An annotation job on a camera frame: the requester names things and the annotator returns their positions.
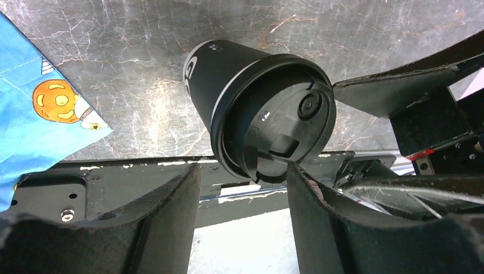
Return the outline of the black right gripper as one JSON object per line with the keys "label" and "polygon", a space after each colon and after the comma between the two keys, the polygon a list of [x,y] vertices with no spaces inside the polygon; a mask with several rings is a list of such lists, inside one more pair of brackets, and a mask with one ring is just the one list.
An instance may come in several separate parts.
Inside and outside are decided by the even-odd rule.
{"label": "black right gripper", "polygon": [[447,87],[481,68],[483,31],[401,67],[335,83],[335,99],[365,113],[387,118],[404,109],[390,121],[419,174],[356,179],[342,193],[409,220],[482,211],[482,176],[438,175],[483,173],[483,72],[458,99]]}

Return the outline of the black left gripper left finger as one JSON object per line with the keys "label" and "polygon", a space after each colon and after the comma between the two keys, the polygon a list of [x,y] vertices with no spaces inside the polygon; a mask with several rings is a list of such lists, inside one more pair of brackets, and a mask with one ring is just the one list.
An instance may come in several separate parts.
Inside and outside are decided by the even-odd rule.
{"label": "black left gripper left finger", "polygon": [[22,217],[1,226],[2,273],[186,273],[201,174],[164,185],[92,221]]}

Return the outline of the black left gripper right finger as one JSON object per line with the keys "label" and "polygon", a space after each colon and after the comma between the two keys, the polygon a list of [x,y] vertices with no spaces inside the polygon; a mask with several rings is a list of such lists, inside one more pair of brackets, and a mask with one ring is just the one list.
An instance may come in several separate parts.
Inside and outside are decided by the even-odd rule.
{"label": "black left gripper right finger", "polygon": [[482,273],[483,215],[420,222],[370,209],[288,165],[301,273]]}

